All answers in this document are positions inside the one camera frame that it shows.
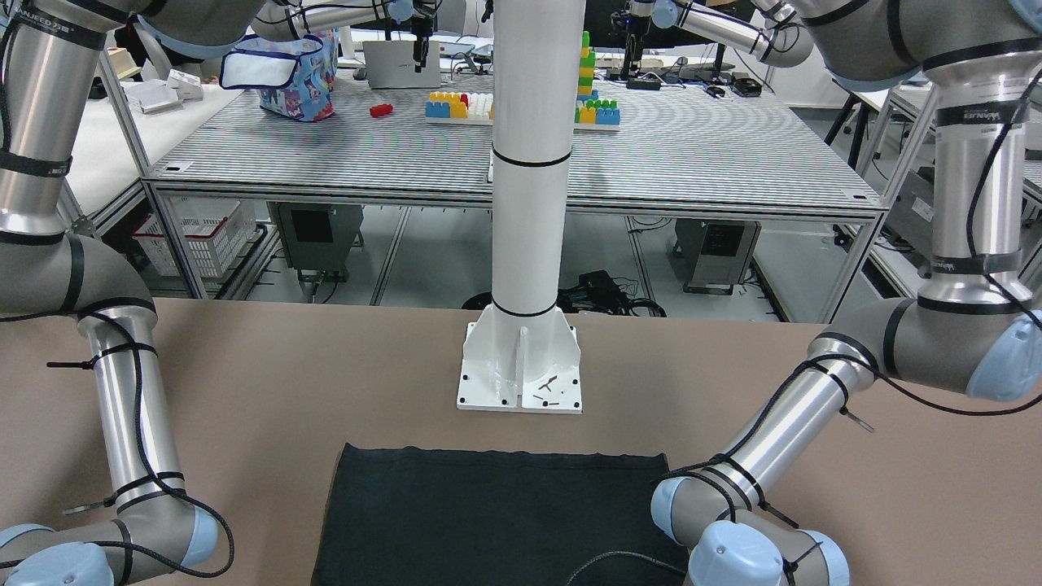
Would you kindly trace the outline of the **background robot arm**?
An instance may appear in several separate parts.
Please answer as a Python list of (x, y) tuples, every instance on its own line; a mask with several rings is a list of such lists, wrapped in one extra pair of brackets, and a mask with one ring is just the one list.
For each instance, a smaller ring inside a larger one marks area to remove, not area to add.
[(713, 7), (690, 1), (628, 1), (630, 36), (641, 40), (648, 25), (680, 28), (696, 36), (729, 46), (774, 68), (792, 68), (812, 53), (814, 41), (795, 8), (786, 1), (753, 1), (764, 17), (763, 27), (741, 21)]

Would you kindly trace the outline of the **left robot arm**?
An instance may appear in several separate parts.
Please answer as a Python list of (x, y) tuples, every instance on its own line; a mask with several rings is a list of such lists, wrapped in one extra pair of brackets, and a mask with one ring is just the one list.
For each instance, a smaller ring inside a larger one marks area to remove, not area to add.
[(687, 585), (847, 585), (836, 542), (800, 529), (766, 492), (857, 391), (900, 382), (1020, 400), (1040, 379), (1040, 312), (1021, 271), (1022, 171), (1040, 82), (1038, 1), (759, 1), (765, 28), (726, 24), (696, 2), (659, 2), (668, 19), (772, 67), (816, 46), (852, 94), (931, 82), (933, 190), (885, 193), (895, 249), (928, 260), (914, 298), (864, 306), (823, 329), (770, 400), (721, 453), (663, 477), (655, 524), (690, 551)]

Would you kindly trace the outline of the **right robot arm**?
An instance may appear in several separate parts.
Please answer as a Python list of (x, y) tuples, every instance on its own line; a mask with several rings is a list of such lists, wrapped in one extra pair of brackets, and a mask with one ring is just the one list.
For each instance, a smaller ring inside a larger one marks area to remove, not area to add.
[(16, 1), (2, 36), (2, 319), (70, 317), (90, 346), (116, 516), (2, 532), (5, 582), (126, 585), (199, 565), (230, 526), (187, 494), (164, 399), (148, 286), (57, 212), (107, 36), (142, 25), (194, 57), (223, 55), (260, 1)]

